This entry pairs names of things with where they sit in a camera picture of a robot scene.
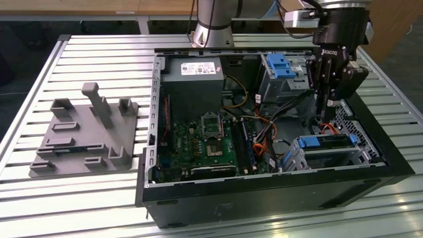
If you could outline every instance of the yellow cable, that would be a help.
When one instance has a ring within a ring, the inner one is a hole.
[[[230,75],[226,75],[226,77],[230,78],[238,84],[238,86],[241,86],[241,88],[244,90],[244,94],[245,94],[244,101],[240,104],[221,107],[221,108],[225,108],[225,109],[230,109],[230,108],[237,108],[237,107],[240,107],[240,106],[242,106],[245,104],[246,99],[248,99],[248,92],[246,92],[246,89],[245,89],[244,85],[238,82],[238,80],[234,77],[232,77]]]

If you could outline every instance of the power supply label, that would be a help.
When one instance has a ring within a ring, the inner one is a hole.
[[[216,74],[213,62],[182,63],[180,65],[181,75]]]

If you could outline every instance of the white label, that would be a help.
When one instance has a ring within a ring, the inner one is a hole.
[[[116,11],[116,14],[134,14],[134,11]]]
[[[213,62],[182,63],[180,65],[181,75],[216,74]]]
[[[256,94],[256,103],[261,103],[261,95]]]
[[[269,159],[269,164],[273,168],[276,168],[276,163],[274,163],[274,160]]]
[[[292,71],[302,71],[301,67],[290,67]]]

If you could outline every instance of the green circuit board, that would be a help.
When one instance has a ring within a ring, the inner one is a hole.
[[[202,139],[201,122],[173,125],[173,153],[172,167],[194,167],[214,164],[236,165],[236,155],[232,145],[230,129],[228,123],[222,124],[221,156],[208,156],[208,140]]]
[[[158,182],[181,181],[184,171],[198,167],[234,166],[236,176],[240,175],[234,145],[232,141],[229,121],[224,120],[216,126],[212,120],[205,121],[204,130],[201,121],[173,123],[172,149],[166,155],[158,156]],[[254,135],[253,122],[246,122],[250,137]],[[202,135],[220,130],[218,138]]]

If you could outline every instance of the metal workbench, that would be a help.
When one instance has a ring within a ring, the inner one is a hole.
[[[285,35],[234,35],[237,47],[310,46]],[[34,149],[52,118],[54,98],[88,103],[80,92],[96,81],[113,103],[138,103],[134,154],[145,146],[154,48],[188,47],[185,35],[72,36],[58,41],[0,144],[0,237],[377,237],[423,230],[423,117],[388,77],[359,51],[371,74],[361,96],[416,175],[383,187],[344,208],[160,230],[134,208],[137,158],[132,169],[108,175],[32,179]]]

